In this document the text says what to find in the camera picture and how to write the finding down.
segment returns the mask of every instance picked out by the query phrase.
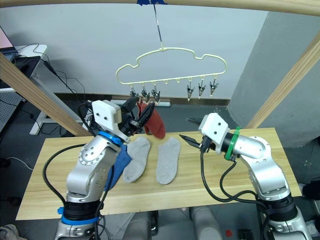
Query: laptop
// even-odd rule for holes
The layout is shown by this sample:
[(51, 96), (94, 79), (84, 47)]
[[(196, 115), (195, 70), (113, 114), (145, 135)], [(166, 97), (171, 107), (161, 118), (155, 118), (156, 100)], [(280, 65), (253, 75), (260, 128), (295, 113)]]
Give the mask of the laptop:
[(16, 48), (12, 45), (9, 38), (3, 31), (3, 29), (0, 26), (0, 52), (3, 53), (3, 55), (12, 62), (17, 55), (18, 51)]

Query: blue sock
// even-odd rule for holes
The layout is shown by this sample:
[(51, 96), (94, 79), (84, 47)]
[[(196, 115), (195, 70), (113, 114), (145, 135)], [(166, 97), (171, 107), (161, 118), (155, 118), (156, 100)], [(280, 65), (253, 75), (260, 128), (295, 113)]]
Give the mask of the blue sock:
[[(122, 172), (124, 171), (125, 167), (130, 163), (131, 159), (132, 158), (127, 153), (127, 145), (122, 145), (121, 146), (121, 152), (116, 157), (116, 160), (115, 160), (115, 163), (114, 163), (114, 173), (113, 173), (113, 178), (112, 178), (112, 182), (111, 182), (111, 185), (110, 185), (110, 189), (112, 189), (116, 185), (116, 183), (117, 183), (118, 179), (120, 178)], [(111, 169), (109, 170), (108, 180), (106, 181), (106, 184), (104, 186), (104, 190), (106, 190), (110, 180), (111, 180)]]

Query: red sock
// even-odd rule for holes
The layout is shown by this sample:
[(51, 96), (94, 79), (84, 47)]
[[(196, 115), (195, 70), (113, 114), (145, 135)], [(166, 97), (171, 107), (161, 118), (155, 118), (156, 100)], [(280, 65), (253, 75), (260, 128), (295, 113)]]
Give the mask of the red sock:
[[(147, 104), (142, 102), (142, 103), (138, 103), (137, 106), (139, 109), (138, 116), (140, 117), (141, 112), (147, 107)], [(153, 113), (150, 119), (144, 125), (144, 130), (146, 134), (151, 132), (158, 139), (163, 139), (165, 137), (166, 135), (165, 124), (162, 121), (156, 109), (153, 110)]]

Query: wooden beam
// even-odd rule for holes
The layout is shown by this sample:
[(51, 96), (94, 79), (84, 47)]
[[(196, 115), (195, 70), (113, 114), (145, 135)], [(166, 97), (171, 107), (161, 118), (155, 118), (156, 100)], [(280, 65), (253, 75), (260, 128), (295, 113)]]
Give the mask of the wooden beam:
[[(169, 5), (252, 9), (320, 16), (319, 0), (164, 0), (164, 2)], [(137, 0), (0, 0), (0, 7), (88, 3), (137, 4)]]
[(283, 99), (285, 99), (291, 90), (294, 89), (294, 87), (304, 78), (319, 59), (320, 31), (245, 128), (254, 129), (259, 127), (269, 114), (282, 102)]
[(75, 136), (91, 136), (0, 53), (0, 79)]

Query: red object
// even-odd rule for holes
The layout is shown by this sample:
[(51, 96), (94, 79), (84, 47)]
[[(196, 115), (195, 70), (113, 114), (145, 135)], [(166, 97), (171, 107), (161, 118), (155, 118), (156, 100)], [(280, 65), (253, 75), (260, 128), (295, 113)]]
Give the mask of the red object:
[[(147, 107), (145, 103), (138, 103), (138, 116), (140, 117), (141, 112)], [(156, 138), (163, 139), (166, 135), (165, 124), (162, 121), (159, 113), (156, 109), (153, 110), (153, 113), (148, 120), (148, 122), (144, 125), (145, 133), (152, 133)]]
[(229, 229), (225, 231), (225, 235), (226, 235), (227, 238), (230, 238), (230, 237), (233, 236), (232, 231), (229, 230)]

